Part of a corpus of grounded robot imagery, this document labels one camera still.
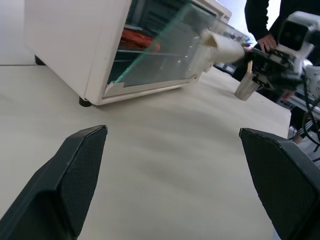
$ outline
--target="oven door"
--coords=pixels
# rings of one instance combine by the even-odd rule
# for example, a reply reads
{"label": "oven door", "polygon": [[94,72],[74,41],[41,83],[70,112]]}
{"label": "oven door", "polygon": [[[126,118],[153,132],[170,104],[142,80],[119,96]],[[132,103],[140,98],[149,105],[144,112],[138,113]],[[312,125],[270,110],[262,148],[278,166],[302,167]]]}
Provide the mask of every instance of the oven door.
{"label": "oven door", "polygon": [[223,35],[234,32],[213,12],[185,4],[147,48],[118,48],[104,97],[182,87],[196,81],[210,66],[208,55],[214,52],[202,45],[202,33],[208,30]]}

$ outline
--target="stainless steel cup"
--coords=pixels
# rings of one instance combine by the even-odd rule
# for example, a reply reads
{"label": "stainless steel cup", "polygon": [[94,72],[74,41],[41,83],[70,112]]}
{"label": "stainless steel cup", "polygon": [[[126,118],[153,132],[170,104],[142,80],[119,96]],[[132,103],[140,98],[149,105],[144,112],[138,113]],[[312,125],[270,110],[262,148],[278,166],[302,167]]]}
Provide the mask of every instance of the stainless steel cup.
{"label": "stainless steel cup", "polygon": [[254,76],[255,75],[251,72],[247,72],[244,75],[243,79],[241,80],[238,88],[234,93],[234,95],[237,98],[246,101],[254,93],[254,91],[257,90],[259,84],[253,81]]}

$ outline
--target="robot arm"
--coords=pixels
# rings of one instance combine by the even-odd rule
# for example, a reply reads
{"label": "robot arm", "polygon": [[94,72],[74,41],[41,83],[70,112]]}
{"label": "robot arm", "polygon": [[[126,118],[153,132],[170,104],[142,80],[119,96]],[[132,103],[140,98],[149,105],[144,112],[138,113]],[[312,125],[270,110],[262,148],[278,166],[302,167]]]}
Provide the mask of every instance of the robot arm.
{"label": "robot arm", "polygon": [[320,66],[304,64],[314,46],[320,45],[320,16],[294,12],[283,22],[277,40],[271,52],[255,48],[247,52],[246,60],[255,62],[253,81],[266,89],[295,90],[308,78],[308,94],[320,97]]}

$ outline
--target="person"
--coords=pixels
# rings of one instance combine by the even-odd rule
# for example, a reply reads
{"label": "person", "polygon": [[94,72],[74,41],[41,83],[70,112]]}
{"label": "person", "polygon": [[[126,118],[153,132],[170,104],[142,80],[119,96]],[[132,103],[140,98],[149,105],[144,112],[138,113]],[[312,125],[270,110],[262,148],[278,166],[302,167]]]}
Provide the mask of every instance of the person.
{"label": "person", "polygon": [[[320,15],[320,0],[281,0],[278,18],[271,28],[267,29],[269,0],[247,0],[244,13],[248,31],[253,34],[258,42],[255,48],[263,52],[269,52],[277,47],[277,38],[281,23],[290,14],[301,11],[309,14]],[[320,47],[315,47],[308,59],[314,66],[320,66]],[[247,71],[247,64],[240,61],[238,68],[233,73],[233,78],[241,81]],[[279,99],[279,91],[274,92],[275,96],[266,96],[276,102]]]}

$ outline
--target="table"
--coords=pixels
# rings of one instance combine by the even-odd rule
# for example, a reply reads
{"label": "table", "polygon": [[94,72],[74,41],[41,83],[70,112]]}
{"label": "table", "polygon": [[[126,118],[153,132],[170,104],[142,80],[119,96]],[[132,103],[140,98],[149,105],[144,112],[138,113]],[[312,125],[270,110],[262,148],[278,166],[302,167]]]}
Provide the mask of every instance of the table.
{"label": "table", "polygon": [[[306,102],[305,100],[297,97],[297,96],[292,96],[287,100],[289,103],[295,105],[296,107],[304,110],[305,112],[308,112],[307,106],[306,106]],[[320,119],[320,108],[318,106],[316,106],[313,109],[313,116],[317,119]]]}
{"label": "table", "polygon": [[242,127],[286,137],[290,112],[212,68],[190,87],[100,107],[46,66],[0,67],[0,216],[63,140],[106,124],[99,179],[79,240],[270,240]]}

